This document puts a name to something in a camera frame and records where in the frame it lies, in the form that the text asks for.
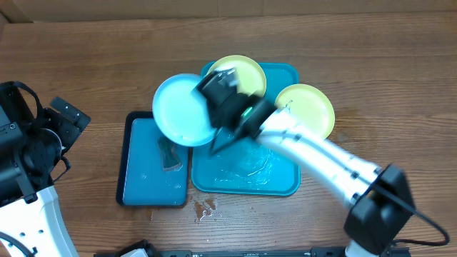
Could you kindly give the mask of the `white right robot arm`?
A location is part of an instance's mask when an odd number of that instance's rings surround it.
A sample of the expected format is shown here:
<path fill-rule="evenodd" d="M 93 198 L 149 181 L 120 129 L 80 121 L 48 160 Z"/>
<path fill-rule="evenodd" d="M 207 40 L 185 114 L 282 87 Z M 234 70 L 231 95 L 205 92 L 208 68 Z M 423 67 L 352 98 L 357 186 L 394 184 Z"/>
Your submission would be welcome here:
<path fill-rule="evenodd" d="M 206 75 L 196 90 L 206 99 L 211 125 L 236 140 L 252 138 L 304 168 L 348 209 L 344 231 L 351 239 L 345 256 L 381 256 L 413 215 L 405 173 L 381 168 L 345 151 L 305 127 L 286 109 L 237 91 L 234 69 Z"/>

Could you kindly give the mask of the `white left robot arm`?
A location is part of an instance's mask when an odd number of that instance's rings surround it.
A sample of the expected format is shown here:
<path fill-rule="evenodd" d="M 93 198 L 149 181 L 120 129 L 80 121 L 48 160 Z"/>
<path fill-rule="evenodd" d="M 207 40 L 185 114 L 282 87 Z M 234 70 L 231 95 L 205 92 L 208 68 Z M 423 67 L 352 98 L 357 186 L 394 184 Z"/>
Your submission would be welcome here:
<path fill-rule="evenodd" d="M 1 243 L 11 256 L 77 256 L 51 172 L 89 125 L 89 116 L 56 97 L 33 114 L 20 81 L 1 84 Z"/>

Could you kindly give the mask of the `light blue plate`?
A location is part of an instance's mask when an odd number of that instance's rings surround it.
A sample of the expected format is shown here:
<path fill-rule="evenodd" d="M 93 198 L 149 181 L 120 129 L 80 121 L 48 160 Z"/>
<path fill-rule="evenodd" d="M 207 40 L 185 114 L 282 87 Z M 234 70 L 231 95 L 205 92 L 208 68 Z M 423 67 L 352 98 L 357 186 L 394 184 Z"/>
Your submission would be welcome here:
<path fill-rule="evenodd" d="M 196 89 L 196 74 L 177 74 L 156 90 L 152 111 L 160 131 L 178 145 L 196 147 L 209 143 L 211 126 L 206 99 Z"/>

